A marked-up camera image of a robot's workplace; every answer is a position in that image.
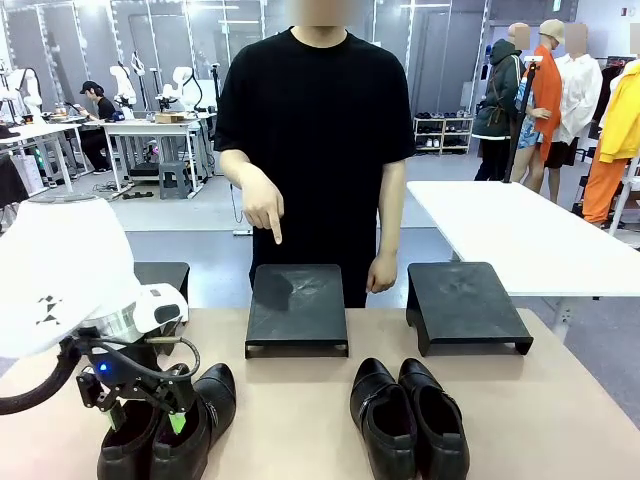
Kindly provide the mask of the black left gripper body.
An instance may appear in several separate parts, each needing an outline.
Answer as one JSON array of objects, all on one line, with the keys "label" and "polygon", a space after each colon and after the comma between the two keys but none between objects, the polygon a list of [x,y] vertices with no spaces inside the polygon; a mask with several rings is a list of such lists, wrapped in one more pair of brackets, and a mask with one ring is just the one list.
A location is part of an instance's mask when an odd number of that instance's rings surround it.
[{"label": "black left gripper body", "polygon": [[79,351],[87,356],[90,366],[90,369],[85,368],[81,372],[94,373],[107,390],[117,388],[119,398],[164,399],[161,381],[145,372],[145,369],[160,371],[153,346],[134,343],[110,344],[110,347],[114,353],[98,347],[94,342],[80,342]]}]

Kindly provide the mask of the person's right hand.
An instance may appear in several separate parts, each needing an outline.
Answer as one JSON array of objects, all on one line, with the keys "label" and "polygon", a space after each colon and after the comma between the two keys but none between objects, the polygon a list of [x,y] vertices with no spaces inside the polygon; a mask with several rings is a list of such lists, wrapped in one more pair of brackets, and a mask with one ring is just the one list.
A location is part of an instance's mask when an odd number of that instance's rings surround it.
[{"label": "person's right hand", "polygon": [[241,169],[244,214],[258,229],[270,230],[277,245],[283,241],[281,218],[284,199],[275,184],[257,167],[246,164]]}]

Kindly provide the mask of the person's left hand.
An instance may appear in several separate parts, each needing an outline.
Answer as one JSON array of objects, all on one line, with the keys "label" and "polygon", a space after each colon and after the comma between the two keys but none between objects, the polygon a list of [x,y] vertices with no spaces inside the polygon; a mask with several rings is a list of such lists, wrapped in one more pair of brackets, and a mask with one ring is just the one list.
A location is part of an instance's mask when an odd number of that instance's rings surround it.
[{"label": "person's left hand", "polygon": [[381,251],[370,265],[366,290],[368,293],[382,293],[392,288],[397,279],[397,252]]}]

